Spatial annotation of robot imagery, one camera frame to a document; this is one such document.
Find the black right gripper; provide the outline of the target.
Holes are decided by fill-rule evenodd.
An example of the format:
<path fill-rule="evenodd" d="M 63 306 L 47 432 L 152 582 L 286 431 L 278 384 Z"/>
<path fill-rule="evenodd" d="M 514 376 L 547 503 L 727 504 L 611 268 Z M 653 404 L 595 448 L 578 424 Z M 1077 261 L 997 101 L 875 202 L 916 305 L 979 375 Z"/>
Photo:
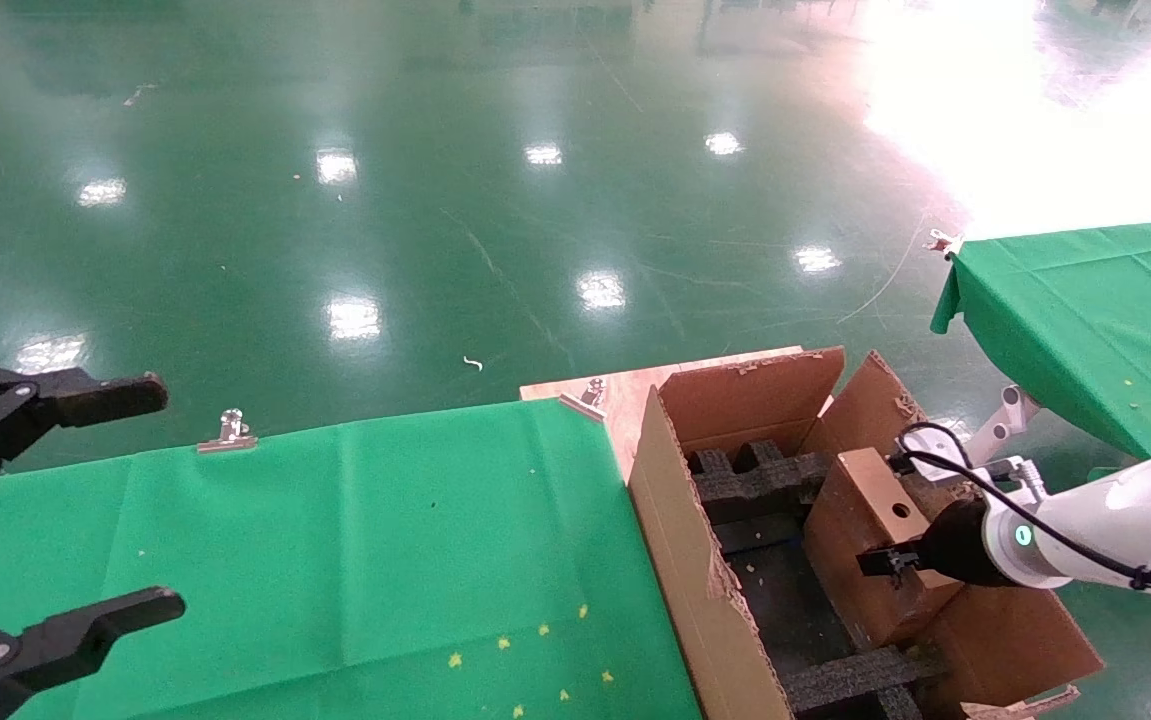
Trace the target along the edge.
<path fill-rule="evenodd" d="M 992 561 L 983 539 L 986 516 L 988 503 L 982 498 L 951 501 L 928 524 L 921 544 L 895 543 L 857 553 L 860 574 L 889 577 L 900 585 L 905 575 L 936 570 L 958 582 L 991 585 Z"/>

